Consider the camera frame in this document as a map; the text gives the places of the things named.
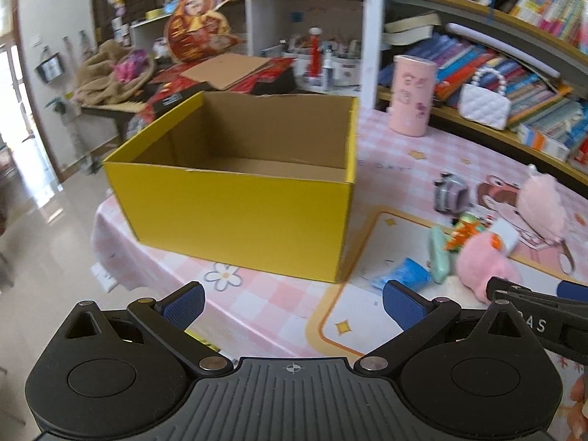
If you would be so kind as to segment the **white charger block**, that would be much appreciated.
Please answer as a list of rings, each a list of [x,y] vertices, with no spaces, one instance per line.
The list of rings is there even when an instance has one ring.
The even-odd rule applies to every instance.
[[[509,256],[519,242],[518,230],[504,219],[495,220],[488,231],[491,246],[505,256]]]

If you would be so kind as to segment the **pink checkered desk mat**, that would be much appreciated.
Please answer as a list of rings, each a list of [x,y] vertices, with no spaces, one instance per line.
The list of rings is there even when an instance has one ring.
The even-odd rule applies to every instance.
[[[433,206],[440,173],[463,179],[474,211],[489,220],[514,218],[514,197],[528,176],[525,165],[447,132],[397,135],[386,115],[371,110],[360,113],[357,150],[343,283],[259,273],[144,246],[114,198],[98,207],[93,274],[106,290],[152,296],[201,282],[206,307],[189,331],[232,357],[356,359],[399,330],[372,279],[407,258],[427,265],[431,228],[451,226]]]

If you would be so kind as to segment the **red gold gift bag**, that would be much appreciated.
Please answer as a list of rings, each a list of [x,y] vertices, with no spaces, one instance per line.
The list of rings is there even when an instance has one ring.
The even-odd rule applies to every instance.
[[[179,0],[165,26],[171,58],[190,63],[222,54],[243,40],[218,10],[227,0]]]

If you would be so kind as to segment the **white quilted pearl handbag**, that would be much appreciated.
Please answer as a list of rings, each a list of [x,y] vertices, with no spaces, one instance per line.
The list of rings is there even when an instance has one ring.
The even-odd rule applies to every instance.
[[[490,91],[480,85],[484,75],[491,74],[498,80],[498,90]],[[458,101],[458,113],[462,118],[491,129],[504,130],[510,114],[511,101],[505,95],[506,80],[498,70],[482,67],[476,70],[472,80],[462,86]]]

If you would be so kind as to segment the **brown cardboard sheet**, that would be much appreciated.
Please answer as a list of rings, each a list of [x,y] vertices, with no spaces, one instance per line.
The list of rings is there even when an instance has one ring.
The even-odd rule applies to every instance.
[[[265,68],[270,58],[224,53],[189,68],[180,75],[196,83],[207,83],[226,90],[247,76]]]

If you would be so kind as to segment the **pink cylindrical cup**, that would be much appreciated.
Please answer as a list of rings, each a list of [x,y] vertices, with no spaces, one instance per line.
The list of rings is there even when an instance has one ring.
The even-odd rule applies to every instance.
[[[410,137],[426,134],[437,73],[438,66],[432,61],[408,55],[394,57],[390,129]]]

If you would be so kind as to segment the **beige blanket pile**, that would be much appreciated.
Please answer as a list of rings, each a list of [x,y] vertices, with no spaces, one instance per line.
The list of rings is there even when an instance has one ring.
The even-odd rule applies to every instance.
[[[77,70],[74,98],[80,105],[128,101],[154,75],[155,61],[145,50],[108,40]]]

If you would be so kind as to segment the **yellow cardboard box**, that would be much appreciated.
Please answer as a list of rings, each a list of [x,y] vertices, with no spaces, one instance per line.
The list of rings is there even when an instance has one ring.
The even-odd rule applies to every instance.
[[[358,101],[204,92],[105,160],[140,243],[284,276],[340,279]]]

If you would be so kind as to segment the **blue wrapper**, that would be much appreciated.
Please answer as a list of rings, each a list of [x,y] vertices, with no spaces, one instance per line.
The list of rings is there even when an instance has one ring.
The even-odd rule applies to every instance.
[[[431,282],[431,275],[418,262],[411,258],[404,258],[403,262],[393,265],[385,273],[372,276],[370,284],[376,289],[384,289],[389,281],[399,282],[401,285],[417,292]]]

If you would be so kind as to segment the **green frog toy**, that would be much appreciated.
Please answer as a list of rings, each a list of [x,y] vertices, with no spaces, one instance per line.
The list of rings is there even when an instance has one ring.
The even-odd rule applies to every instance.
[[[473,236],[485,231],[490,224],[470,212],[463,212],[455,219],[455,224],[445,240],[445,250],[459,252],[463,245]]]

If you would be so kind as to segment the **mint green comb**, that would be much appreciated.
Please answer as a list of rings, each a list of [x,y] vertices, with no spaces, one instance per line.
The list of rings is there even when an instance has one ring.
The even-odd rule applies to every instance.
[[[441,226],[434,225],[429,233],[429,267],[433,281],[442,285],[453,274],[453,255],[445,248],[447,235]]]

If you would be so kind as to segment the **pink plush toy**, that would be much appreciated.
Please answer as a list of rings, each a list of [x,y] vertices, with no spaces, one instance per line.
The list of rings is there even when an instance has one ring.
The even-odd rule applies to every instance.
[[[562,272],[571,275],[575,262],[566,244],[567,212],[557,192],[556,179],[540,173],[534,164],[529,164],[528,177],[521,185],[516,208],[521,219],[546,245],[559,250],[558,262]]]

